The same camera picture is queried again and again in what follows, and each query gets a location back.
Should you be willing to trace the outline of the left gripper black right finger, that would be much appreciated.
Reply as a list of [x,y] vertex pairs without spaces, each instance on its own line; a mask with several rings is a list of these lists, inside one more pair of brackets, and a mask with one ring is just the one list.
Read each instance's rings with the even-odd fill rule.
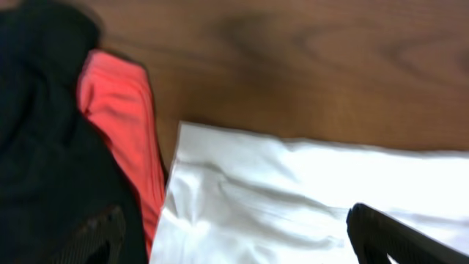
[[347,214],[347,234],[360,264],[468,264],[468,256],[365,204]]

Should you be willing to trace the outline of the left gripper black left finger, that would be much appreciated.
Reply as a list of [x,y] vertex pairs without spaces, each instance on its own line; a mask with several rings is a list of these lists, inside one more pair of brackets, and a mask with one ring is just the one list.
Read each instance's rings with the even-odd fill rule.
[[125,216],[111,206],[87,219],[49,264],[117,264],[125,239]]

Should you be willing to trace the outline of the white t-shirt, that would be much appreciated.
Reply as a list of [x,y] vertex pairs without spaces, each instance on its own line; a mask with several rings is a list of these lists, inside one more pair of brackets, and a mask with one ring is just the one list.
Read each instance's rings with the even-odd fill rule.
[[180,125],[152,263],[355,263],[348,210],[468,251],[468,153]]

